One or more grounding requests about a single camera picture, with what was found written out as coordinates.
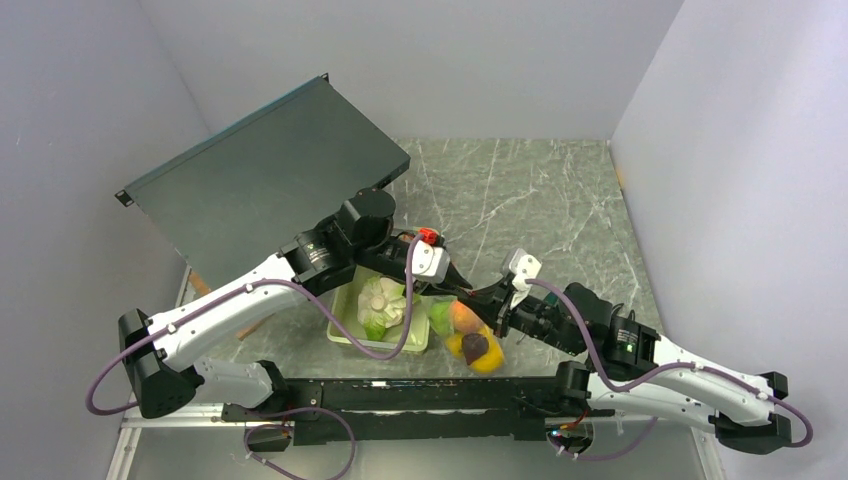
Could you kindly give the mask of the orange red peach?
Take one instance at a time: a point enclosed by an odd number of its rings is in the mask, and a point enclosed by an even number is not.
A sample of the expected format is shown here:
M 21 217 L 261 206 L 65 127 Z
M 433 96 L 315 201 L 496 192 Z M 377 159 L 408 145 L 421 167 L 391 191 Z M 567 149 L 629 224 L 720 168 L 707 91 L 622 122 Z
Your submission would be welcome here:
M 484 327 L 482 320 L 458 300 L 450 308 L 454 330 L 463 334 L 477 333 Z

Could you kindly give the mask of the light green bitter gourd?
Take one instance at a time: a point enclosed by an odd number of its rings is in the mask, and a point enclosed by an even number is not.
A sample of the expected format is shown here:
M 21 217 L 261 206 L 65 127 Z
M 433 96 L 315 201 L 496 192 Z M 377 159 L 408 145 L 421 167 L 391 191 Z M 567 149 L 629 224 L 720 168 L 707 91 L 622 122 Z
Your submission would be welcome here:
M 436 301 L 427 312 L 431 329 L 440 337 L 447 337 L 454 333 L 450 311 L 452 304 L 452 301 Z

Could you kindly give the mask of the clear zip bag orange zipper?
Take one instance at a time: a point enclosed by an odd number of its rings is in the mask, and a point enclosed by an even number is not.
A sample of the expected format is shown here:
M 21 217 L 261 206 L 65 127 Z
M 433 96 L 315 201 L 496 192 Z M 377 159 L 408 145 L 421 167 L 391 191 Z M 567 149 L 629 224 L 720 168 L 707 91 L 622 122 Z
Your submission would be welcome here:
M 490 327 L 456 299 L 437 298 L 428 310 L 431 330 L 448 351 L 474 373 L 493 374 L 505 364 L 505 355 Z

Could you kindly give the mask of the dark red plum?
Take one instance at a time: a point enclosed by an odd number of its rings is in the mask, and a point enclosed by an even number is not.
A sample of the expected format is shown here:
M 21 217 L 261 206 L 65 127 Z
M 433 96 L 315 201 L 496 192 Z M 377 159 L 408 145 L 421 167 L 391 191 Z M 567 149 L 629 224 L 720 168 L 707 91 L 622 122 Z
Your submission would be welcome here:
M 489 352 L 489 341 L 484 334 L 469 333 L 461 338 L 461 353 L 468 366 L 484 357 Z

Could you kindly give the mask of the yellow corn cob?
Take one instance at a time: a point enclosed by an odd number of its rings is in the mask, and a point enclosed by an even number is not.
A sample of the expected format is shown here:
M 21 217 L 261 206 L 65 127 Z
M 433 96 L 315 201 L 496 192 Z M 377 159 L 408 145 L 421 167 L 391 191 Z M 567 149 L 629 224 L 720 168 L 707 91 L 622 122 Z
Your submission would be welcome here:
M 464 335 L 462 333 L 454 333 L 444 340 L 446 348 L 455 358 L 464 357 L 463 338 Z

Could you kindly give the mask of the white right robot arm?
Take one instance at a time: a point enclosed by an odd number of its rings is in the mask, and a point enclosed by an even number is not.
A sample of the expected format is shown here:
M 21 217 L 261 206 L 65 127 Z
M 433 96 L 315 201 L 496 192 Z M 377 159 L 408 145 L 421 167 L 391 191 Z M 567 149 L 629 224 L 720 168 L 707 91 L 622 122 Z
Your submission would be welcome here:
M 535 284 L 546 296 L 517 305 L 508 278 L 458 295 L 498 336 L 517 330 L 587 356 L 583 363 L 562 362 L 552 387 L 533 398 L 531 408 L 549 417 L 617 411 L 673 420 L 754 455 L 793 446 L 791 421 L 778 412 L 788 394 L 783 374 L 744 374 L 708 361 L 579 283 L 562 291 Z

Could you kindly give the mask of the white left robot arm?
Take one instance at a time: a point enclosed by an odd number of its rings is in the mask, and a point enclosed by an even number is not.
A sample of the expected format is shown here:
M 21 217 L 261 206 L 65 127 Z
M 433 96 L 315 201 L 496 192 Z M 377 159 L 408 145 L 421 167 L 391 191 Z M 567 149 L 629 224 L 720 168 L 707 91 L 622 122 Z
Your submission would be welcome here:
M 208 351 L 222 339 L 281 310 L 350 283 L 357 268 L 400 283 L 403 294 L 464 295 L 471 284 L 452 265 L 438 233 L 396 231 L 393 197 L 363 189 L 339 210 L 225 286 L 182 307 L 118 320 L 134 407 L 147 419 L 192 401 L 220 401 L 272 420 L 287 406 L 287 386 L 271 361 L 220 362 Z

